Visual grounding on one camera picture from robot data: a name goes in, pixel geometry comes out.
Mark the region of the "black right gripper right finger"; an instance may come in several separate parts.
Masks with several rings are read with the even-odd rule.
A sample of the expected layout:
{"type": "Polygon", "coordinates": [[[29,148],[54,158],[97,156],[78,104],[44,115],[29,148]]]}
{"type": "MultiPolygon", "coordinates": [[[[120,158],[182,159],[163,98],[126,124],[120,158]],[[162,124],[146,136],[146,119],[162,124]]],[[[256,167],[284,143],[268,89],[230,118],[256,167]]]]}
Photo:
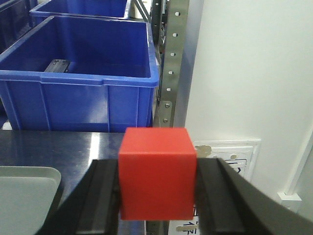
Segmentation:
{"type": "Polygon", "coordinates": [[[222,159],[197,159],[195,204],[203,235],[313,233],[312,221],[264,195],[222,159]]]}

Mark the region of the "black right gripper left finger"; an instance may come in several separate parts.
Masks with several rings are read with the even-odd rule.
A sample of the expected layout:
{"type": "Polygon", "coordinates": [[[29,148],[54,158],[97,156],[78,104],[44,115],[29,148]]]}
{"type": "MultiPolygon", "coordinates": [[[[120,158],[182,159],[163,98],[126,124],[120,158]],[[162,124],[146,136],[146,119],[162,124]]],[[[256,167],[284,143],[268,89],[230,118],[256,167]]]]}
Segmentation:
{"type": "Polygon", "coordinates": [[[39,235],[115,235],[120,209],[118,161],[93,160],[77,187],[39,235]]]}

